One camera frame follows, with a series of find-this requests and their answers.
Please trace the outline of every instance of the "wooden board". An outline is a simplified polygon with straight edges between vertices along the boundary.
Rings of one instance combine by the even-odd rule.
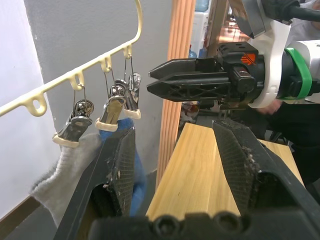
[[[301,181],[287,146],[265,142]],[[220,211],[239,214],[227,183],[219,151],[211,128],[187,123],[177,142],[162,180],[151,201],[147,216],[154,220],[170,214],[183,219],[186,213]]]
[[[172,0],[168,60],[188,57],[196,0]],[[181,102],[163,100],[156,186],[174,151],[180,120]]]

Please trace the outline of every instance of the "person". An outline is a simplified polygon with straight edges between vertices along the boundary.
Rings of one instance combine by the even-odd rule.
[[[320,10],[320,0],[311,0],[301,7]],[[293,19],[286,45],[309,40],[320,40],[320,23]],[[312,183],[320,178],[320,104],[287,104],[275,99],[264,108],[235,112],[232,118],[250,127],[258,139],[264,139],[270,128],[292,142],[292,155],[303,183],[315,196]]]

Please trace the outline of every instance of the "dark clothing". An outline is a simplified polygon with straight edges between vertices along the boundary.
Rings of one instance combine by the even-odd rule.
[[[292,142],[292,153],[303,183],[320,178],[320,104],[283,103],[273,115],[255,109],[236,111],[235,121],[248,127],[258,139],[265,138],[266,129],[280,132]]]

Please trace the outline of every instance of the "green ring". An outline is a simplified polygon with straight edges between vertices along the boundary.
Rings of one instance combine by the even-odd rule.
[[[308,96],[311,85],[312,85],[312,77],[309,71],[309,68],[305,62],[304,57],[294,48],[288,47],[285,49],[287,53],[289,53],[295,62],[299,73],[301,75],[302,79],[302,85],[300,92],[297,97],[284,97],[282,98],[283,100],[294,100],[294,99],[304,99],[305,97]]]

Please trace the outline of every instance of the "gray wall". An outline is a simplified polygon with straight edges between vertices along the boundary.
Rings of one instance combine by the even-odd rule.
[[[134,0],[24,0],[44,83],[84,64],[96,56],[132,39],[138,17]],[[139,108],[135,121],[136,146],[147,172],[155,169],[161,126],[162,100],[147,92],[153,80],[148,72],[167,59],[171,1],[142,0],[142,35],[133,45],[133,70],[142,75]],[[124,57],[112,57],[116,78],[123,78]],[[86,97],[94,103],[95,121],[107,99],[100,65],[84,71]],[[73,90],[69,82],[48,92],[54,125],[65,124],[72,110]],[[77,92],[76,99],[83,99]]]

